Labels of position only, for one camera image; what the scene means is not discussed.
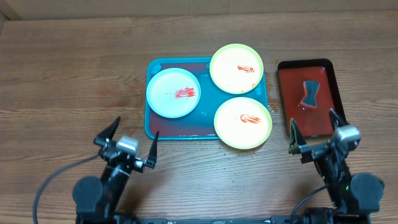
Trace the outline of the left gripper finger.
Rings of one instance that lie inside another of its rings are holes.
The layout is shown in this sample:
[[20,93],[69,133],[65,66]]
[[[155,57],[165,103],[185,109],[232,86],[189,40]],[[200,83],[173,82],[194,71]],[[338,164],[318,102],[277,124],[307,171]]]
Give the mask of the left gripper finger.
[[146,160],[146,166],[154,169],[157,162],[157,142],[159,138],[159,131],[156,132],[155,138],[153,139],[152,145],[150,147],[149,155]]
[[120,121],[121,121],[121,117],[118,116],[110,126],[105,128],[102,132],[100,132],[97,135],[96,139],[112,140],[112,138],[119,126]]

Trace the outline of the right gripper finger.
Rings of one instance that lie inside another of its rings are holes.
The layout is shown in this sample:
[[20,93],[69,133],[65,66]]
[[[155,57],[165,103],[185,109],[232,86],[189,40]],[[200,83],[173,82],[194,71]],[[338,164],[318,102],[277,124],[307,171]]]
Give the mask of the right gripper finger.
[[329,110],[329,116],[332,129],[337,129],[339,127],[348,125],[348,122],[339,116],[333,108]]
[[302,136],[302,133],[297,126],[296,121],[290,119],[290,140],[289,140],[289,154],[301,154],[302,149],[307,147],[307,142]]

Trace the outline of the red and black sponge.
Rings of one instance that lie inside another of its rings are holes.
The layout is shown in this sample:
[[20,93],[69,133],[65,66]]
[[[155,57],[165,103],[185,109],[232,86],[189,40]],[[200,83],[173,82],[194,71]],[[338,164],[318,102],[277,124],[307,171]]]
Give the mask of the red and black sponge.
[[316,96],[319,90],[320,84],[315,80],[305,80],[303,82],[304,96],[300,102],[304,108],[316,109],[317,101]]

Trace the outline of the light blue plate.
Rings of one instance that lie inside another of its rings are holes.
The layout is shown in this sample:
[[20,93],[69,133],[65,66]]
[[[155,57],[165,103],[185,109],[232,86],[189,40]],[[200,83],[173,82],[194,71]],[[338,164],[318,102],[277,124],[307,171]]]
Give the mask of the light blue plate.
[[167,68],[150,80],[146,100],[150,108],[165,118],[180,118],[192,112],[201,97],[198,79],[188,70]]

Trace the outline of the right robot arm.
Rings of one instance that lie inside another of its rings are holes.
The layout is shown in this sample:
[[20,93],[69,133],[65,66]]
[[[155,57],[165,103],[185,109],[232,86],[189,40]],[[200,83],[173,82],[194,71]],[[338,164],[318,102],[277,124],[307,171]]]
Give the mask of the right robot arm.
[[[322,144],[308,145],[295,120],[290,120],[289,153],[300,154],[301,163],[313,162],[324,186],[302,199],[290,214],[290,223],[369,223],[370,214],[378,212],[384,182],[370,173],[352,175],[345,162],[361,140],[359,129],[329,110],[333,134]],[[308,199],[326,189],[333,208],[306,208],[297,211]]]

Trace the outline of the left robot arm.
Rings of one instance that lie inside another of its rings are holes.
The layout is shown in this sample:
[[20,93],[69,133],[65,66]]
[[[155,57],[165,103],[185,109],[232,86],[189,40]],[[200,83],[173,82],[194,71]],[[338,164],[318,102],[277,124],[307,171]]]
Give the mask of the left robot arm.
[[157,162],[159,133],[150,147],[147,159],[136,156],[137,140],[123,136],[113,140],[121,118],[97,134],[93,143],[100,147],[98,155],[107,162],[100,178],[86,176],[73,188],[77,223],[139,223],[135,215],[118,213],[116,207],[122,196],[131,172],[142,173],[145,167],[153,169]]

